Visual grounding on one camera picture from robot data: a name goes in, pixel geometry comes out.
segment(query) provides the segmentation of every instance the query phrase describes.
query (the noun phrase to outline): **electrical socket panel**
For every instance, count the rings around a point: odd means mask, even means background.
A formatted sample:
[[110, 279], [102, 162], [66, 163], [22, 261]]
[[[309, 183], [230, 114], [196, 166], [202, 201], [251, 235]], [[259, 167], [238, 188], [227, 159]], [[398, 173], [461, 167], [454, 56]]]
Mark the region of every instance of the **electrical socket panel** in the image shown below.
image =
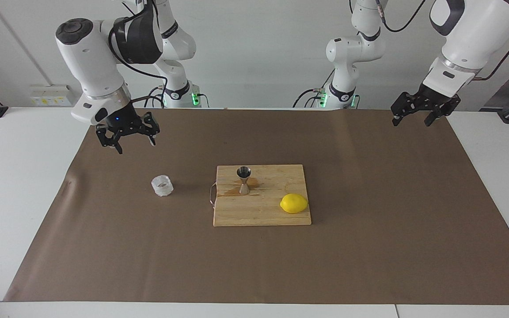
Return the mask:
[[73, 93], [65, 85], [31, 85], [30, 100], [36, 106], [73, 106]]

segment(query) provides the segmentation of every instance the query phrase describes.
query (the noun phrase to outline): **jigger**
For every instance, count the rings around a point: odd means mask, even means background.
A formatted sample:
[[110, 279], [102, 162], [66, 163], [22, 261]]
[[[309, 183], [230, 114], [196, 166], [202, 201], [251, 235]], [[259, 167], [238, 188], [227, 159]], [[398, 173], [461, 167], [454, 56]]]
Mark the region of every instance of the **jigger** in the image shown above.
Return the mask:
[[237, 169], [237, 175], [239, 179], [241, 179], [241, 189], [239, 189], [239, 193], [242, 195], [248, 195], [251, 191], [249, 186], [247, 185], [247, 180], [251, 176], [251, 169], [249, 167], [240, 167]]

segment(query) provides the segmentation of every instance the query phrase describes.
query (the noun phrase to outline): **white table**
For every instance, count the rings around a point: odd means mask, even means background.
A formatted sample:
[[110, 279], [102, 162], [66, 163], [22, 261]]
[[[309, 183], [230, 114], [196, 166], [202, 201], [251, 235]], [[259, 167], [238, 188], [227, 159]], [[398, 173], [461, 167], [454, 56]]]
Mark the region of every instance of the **white table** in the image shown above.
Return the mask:
[[[509, 125], [491, 113], [449, 121], [509, 226]], [[14, 108], [0, 119], [0, 301], [64, 179], [87, 126], [69, 109]], [[509, 306], [404, 306], [401, 318], [509, 317]], [[0, 303], [12, 317], [397, 317], [394, 305]]]

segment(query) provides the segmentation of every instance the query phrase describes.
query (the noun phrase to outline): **cutting board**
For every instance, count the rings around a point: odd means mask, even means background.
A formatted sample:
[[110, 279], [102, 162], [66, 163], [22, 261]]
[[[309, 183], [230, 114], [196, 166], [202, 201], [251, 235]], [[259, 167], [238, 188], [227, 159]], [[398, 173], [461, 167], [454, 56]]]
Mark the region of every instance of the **cutting board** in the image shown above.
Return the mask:
[[304, 167], [302, 165], [255, 165], [247, 185], [248, 195], [241, 195], [241, 180], [237, 169], [241, 166], [217, 167], [217, 197], [214, 204], [214, 226], [310, 225], [309, 206], [291, 215], [280, 207], [288, 193], [307, 199]]

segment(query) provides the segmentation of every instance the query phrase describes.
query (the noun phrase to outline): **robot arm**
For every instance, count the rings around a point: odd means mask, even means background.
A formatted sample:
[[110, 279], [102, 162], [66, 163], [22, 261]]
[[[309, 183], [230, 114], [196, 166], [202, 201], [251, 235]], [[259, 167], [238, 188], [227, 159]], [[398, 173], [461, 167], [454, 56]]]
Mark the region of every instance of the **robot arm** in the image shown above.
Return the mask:
[[136, 0], [136, 18], [103, 22], [102, 32], [125, 63], [152, 64], [167, 79], [163, 101], [166, 107], [201, 107], [199, 87], [188, 80], [178, 61], [196, 54], [196, 42], [182, 30], [172, 15], [168, 0]]
[[[388, 0], [382, 0], [385, 7]], [[380, 37], [380, 16], [375, 0], [357, 0], [351, 22], [359, 33], [347, 38], [336, 38], [327, 44], [327, 58], [335, 66], [335, 75], [327, 83], [325, 108], [346, 108], [351, 103], [359, 78], [354, 63], [380, 59], [386, 43]]]
[[[165, 60], [166, 57], [187, 60], [196, 52], [194, 39], [179, 28], [168, 0], [123, 2], [136, 4], [137, 14], [106, 21], [72, 19], [60, 25], [56, 32], [60, 53], [83, 89], [72, 115], [96, 125], [101, 144], [114, 147], [119, 153], [122, 153], [119, 145], [122, 136], [141, 133], [154, 145], [160, 129], [150, 112], [143, 117], [136, 114], [117, 62], [153, 64], [167, 79], [164, 90], [170, 98], [163, 98], [167, 106], [200, 105], [194, 95], [199, 93], [199, 88], [187, 80], [183, 66]], [[113, 135], [107, 137], [107, 131]]]
[[509, 39], [509, 0], [436, 0], [430, 20], [446, 44], [418, 92], [403, 92], [392, 105], [394, 125], [406, 115], [428, 110], [429, 126], [455, 110], [460, 102], [456, 93]]

